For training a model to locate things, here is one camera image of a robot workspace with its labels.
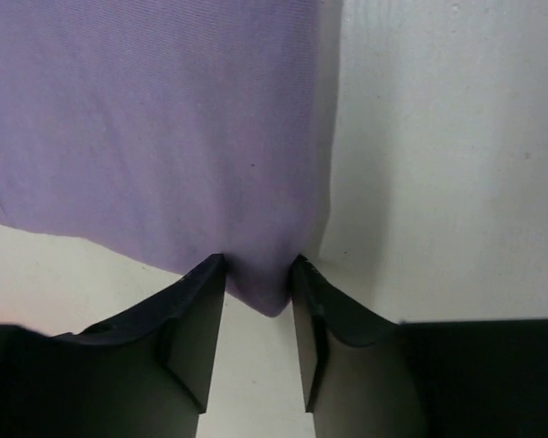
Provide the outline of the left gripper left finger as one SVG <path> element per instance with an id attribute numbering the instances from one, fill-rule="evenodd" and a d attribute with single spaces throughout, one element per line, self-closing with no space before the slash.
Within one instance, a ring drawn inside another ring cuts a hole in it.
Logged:
<path id="1" fill-rule="evenodd" d="M 206 411 L 225 258 L 78 334 L 0 324 L 0 437 L 193 437 Z"/>

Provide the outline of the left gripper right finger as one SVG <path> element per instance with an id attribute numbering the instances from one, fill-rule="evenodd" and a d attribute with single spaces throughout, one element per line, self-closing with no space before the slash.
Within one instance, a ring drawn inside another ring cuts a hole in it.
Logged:
<path id="1" fill-rule="evenodd" d="M 319 437 L 548 437 L 548 319 L 394 323 L 290 269 Z"/>

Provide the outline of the lavender t shirt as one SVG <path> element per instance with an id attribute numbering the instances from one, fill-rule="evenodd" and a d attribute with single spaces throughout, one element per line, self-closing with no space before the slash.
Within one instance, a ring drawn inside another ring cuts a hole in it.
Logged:
<path id="1" fill-rule="evenodd" d="M 321 239 L 339 1 L 0 1 L 0 224 L 183 274 L 268 316 Z"/>

